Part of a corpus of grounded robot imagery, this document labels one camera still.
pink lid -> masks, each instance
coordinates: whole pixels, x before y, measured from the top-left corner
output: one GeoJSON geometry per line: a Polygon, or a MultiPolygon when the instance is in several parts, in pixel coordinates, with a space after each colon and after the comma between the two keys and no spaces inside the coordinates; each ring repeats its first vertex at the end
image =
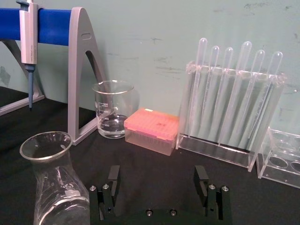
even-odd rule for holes
{"type": "Polygon", "coordinates": [[[172,141],[177,135],[178,123],[177,116],[141,108],[125,120],[124,127],[172,141]]]}

erlenmeyer flask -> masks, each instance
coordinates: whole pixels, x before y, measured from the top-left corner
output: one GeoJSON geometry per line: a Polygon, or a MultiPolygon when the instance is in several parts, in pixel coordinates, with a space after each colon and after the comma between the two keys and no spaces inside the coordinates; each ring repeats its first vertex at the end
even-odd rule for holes
{"type": "Polygon", "coordinates": [[[47,132],[20,148],[37,178],[34,225],[90,225],[89,193],[72,168],[71,145],[67,133],[47,132]]]}

black metal bracket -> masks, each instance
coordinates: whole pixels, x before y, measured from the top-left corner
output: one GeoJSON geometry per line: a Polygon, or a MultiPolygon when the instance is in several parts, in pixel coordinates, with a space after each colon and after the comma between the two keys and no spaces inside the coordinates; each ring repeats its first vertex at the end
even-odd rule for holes
{"type": "Polygon", "coordinates": [[[232,225],[229,188],[217,188],[210,183],[204,167],[200,165],[195,166],[194,183],[204,215],[178,212],[176,209],[148,209],[133,215],[116,217],[114,206],[120,186],[120,166],[114,165],[101,190],[97,190],[96,186],[90,187],[90,225],[232,225]]]}

glass beaker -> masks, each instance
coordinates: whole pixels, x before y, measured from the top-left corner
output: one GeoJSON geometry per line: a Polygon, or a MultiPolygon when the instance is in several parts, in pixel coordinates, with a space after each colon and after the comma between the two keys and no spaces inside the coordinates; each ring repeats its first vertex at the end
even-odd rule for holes
{"type": "Polygon", "coordinates": [[[124,120],[133,113],[133,85],[126,81],[103,81],[93,85],[98,132],[106,138],[125,136],[124,120]]]}
{"type": "Polygon", "coordinates": [[[41,133],[21,145],[37,178],[34,225],[90,225],[89,193],[73,170],[71,145],[64,132],[41,133]]]}

pink pipette tip box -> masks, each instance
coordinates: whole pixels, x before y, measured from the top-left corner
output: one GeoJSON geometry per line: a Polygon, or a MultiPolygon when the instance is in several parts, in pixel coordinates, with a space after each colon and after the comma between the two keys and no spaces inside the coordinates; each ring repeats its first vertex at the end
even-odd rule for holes
{"type": "Polygon", "coordinates": [[[169,156],[175,147],[178,124],[177,116],[141,108],[124,122],[125,141],[169,156]]]}

